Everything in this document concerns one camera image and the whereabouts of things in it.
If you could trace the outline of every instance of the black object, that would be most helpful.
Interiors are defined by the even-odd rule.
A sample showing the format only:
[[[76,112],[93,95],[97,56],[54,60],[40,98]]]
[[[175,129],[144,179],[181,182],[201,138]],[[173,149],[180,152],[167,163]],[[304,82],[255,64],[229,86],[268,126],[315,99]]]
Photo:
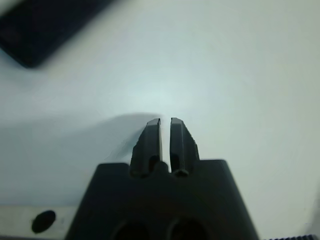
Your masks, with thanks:
[[[44,211],[37,215],[32,222],[31,229],[35,234],[43,233],[56,220],[56,213],[52,210]]]
[[[130,166],[97,167],[66,240],[258,240],[227,163],[200,161],[184,122],[172,118],[169,173],[160,126],[147,123]]]
[[[24,0],[0,18],[0,46],[36,67],[114,0]]]

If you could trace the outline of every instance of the white surface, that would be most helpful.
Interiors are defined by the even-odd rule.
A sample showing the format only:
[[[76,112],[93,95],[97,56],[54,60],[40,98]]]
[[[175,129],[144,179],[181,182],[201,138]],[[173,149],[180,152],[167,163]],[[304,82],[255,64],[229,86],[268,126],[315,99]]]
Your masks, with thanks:
[[[304,234],[319,199],[319,7],[127,0],[40,69],[1,53],[0,202],[77,205],[154,117],[167,151],[178,117],[200,157],[228,161],[261,238]]]

